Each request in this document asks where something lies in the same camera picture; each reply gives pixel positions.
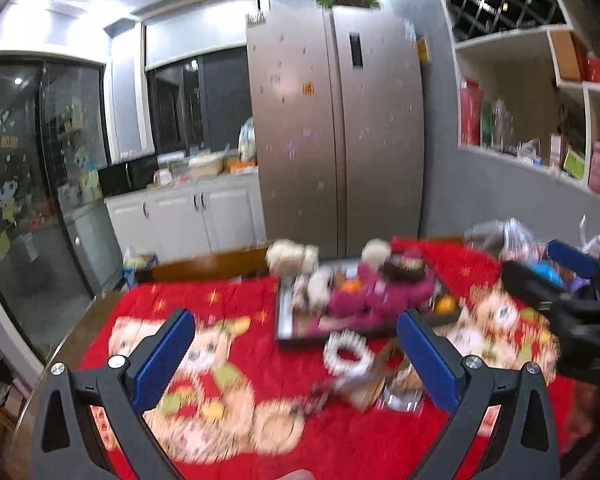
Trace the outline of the red bear print tablecloth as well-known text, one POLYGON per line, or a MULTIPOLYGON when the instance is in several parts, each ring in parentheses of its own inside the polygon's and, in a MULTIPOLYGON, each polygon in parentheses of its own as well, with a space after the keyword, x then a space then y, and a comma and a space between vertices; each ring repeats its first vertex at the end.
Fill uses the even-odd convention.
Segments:
POLYGON ((145 422, 186 479, 404 479, 448 419, 426 402, 414 413, 343 400, 294 412, 327 377, 318 347, 285 350, 274 339, 274 278, 234 283, 143 284, 126 292, 84 354, 86 370, 127 354, 177 308, 193 312, 195 339, 222 356, 181 367, 145 422))

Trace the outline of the white mug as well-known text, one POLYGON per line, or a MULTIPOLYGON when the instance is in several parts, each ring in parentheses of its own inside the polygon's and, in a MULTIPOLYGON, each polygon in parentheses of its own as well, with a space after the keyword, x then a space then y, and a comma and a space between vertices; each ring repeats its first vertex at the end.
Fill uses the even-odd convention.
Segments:
POLYGON ((169 169, 163 168, 163 169, 158 169, 155 173, 154 173, 154 180, 152 180, 152 183, 154 185, 158 185, 158 186, 166 186, 169 185, 173 182, 174 177, 172 172, 169 169))

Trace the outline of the white kitchen cabinet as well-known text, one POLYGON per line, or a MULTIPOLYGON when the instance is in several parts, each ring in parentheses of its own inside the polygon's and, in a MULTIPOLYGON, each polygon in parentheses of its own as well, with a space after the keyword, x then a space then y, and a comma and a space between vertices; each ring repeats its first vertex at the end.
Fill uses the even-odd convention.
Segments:
POLYGON ((212 179, 105 200, 120 249, 161 263, 228 252, 265 241, 259 176, 212 179))

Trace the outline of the clear plastic bag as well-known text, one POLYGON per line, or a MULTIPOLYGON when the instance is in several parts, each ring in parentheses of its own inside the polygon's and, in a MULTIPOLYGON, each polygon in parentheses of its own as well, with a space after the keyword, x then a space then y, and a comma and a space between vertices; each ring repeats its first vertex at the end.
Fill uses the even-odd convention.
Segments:
POLYGON ((466 230, 464 243, 498 261, 514 260, 537 263, 544 255, 545 244, 516 218, 478 223, 466 230))

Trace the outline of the tangerine in box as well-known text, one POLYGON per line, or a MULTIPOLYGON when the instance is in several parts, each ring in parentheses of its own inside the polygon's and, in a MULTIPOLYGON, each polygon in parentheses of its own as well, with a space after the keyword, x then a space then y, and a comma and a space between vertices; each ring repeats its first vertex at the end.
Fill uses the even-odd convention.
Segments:
POLYGON ((445 294, 437 298, 434 304, 435 315, 450 315, 457 310, 457 300, 454 296, 445 294))

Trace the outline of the red gift box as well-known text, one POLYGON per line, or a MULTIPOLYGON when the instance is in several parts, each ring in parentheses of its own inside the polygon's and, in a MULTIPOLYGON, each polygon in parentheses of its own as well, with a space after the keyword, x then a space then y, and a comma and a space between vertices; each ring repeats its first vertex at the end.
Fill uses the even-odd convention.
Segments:
POLYGON ((480 114, 483 91, 477 81, 464 78, 460 84, 460 144, 480 144, 480 114))

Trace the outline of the magenta plush bear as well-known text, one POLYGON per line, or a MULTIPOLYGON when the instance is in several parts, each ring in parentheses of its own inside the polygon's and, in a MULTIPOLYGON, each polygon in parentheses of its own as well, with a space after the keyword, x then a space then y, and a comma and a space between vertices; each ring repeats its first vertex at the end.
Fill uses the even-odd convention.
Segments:
POLYGON ((394 320, 409 308, 418 308, 429 301, 436 286, 436 274, 427 266, 426 276, 418 283, 389 282, 365 262, 358 265, 356 278, 363 283, 357 294, 332 293, 327 314, 334 318, 350 318, 379 323, 394 320))

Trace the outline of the dark brown fuzzy scrunchie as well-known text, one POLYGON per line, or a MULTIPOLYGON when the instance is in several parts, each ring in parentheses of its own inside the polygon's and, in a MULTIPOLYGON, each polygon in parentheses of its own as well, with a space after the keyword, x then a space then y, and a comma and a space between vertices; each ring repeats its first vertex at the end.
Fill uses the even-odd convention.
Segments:
POLYGON ((418 283, 427 273, 422 258, 393 257, 381 263, 379 273, 389 282, 418 283))

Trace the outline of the brown triangular snack packet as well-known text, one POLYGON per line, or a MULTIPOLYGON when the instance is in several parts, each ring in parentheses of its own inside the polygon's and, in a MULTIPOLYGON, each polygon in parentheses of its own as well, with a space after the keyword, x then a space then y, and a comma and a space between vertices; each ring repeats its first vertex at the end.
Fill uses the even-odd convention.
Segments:
POLYGON ((365 373, 340 380, 335 390, 336 398, 364 413, 378 401, 386 385, 390 385, 400 373, 408 374, 411 367, 411 361, 396 338, 391 338, 376 354, 365 373))

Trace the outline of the white fluffy scrunchie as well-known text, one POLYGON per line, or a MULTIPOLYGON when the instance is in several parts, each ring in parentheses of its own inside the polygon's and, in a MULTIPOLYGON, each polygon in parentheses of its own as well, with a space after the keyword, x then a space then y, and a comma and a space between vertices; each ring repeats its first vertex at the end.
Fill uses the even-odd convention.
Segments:
POLYGON ((292 286, 291 312, 317 314, 326 310, 332 296, 334 270, 321 266, 311 275, 300 275, 292 286))

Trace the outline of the silver double door refrigerator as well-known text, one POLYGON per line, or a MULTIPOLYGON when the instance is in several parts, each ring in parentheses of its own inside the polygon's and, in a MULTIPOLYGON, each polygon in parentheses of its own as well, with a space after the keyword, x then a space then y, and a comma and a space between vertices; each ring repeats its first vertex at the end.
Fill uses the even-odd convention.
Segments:
POLYGON ((414 237, 424 99, 415 37, 389 10, 276 8, 247 28, 269 237, 324 257, 414 237))

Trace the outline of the white plush bunny toy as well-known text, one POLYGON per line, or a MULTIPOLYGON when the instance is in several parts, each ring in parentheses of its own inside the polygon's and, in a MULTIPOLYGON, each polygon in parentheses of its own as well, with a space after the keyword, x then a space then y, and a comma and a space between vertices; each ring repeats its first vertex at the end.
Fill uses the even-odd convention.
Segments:
POLYGON ((271 274, 292 278, 312 274, 318 267, 320 250, 313 245, 301 245, 292 240, 276 240, 266 251, 265 260, 271 274))

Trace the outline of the cream plastic basin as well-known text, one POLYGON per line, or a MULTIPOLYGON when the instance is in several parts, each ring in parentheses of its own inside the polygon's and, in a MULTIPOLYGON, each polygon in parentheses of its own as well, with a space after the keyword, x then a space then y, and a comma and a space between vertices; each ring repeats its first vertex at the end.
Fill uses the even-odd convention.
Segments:
POLYGON ((215 178, 224 170, 225 156, 221 153, 204 154, 192 157, 188 161, 189 177, 194 180, 215 178))

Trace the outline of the dark cardboard box tray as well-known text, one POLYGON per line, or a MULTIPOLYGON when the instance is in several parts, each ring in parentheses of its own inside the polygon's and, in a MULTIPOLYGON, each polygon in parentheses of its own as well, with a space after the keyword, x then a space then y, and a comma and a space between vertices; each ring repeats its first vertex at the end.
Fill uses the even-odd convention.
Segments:
POLYGON ((321 344, 344 330, 387 337, 406 310, 432 327, 453 325, 463 312, 419 249, 393 252, 382 263, 328 260, 313 273, 279 280, 274 337, 286 348, 321 344))

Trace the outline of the white fluffy pompom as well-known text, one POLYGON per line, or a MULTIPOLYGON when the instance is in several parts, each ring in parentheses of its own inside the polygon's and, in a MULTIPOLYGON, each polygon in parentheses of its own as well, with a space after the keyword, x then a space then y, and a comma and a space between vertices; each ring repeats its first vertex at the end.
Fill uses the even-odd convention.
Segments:
POLYGON ((386 240, 369 240, 362 249, 361 261, 378 269, 391 256, 391 246, 386 240))

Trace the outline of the orange tangerine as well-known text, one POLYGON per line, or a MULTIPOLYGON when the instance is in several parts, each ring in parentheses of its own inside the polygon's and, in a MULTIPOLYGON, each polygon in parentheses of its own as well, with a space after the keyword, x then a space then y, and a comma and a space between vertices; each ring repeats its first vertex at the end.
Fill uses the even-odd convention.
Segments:
POLYGON ((346 294, 357 294, 363 288, 363 283, 358 280, 347 280, 342 283, 339 287, 340 292, 345 292, 346 294))

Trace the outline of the white crochet scrunchie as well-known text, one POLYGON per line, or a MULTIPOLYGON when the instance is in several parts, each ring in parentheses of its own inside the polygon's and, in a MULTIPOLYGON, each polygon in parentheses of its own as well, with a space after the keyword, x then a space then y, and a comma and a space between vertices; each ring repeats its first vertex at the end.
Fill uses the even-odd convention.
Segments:
POLYGON ((372 367, 374 359, 366 338, 352 330, 331 333, 323 349, 325 370, 336 377, 364 374, 372 367))

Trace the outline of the blue cardboard box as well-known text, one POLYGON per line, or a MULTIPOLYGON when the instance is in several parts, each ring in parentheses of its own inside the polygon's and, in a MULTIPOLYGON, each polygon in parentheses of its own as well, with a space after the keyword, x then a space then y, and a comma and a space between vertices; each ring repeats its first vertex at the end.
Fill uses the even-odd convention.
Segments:
POLYGON ((138 284, 137 274, 140 271, 150 269, 158 263, 158 258, 155 254, 131 254, 126 252, 123 257, 122 278, 125 285, 132 288, 138 284))

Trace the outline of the black microwave oven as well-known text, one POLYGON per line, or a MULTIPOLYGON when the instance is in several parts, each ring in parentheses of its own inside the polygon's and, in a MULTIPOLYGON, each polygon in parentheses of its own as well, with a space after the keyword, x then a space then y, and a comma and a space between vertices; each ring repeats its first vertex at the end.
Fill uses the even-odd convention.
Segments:
POLYGON ((128 159, 98 170, 102 196, 111 197, 147 188, 159 169, 155 154, 128 159))

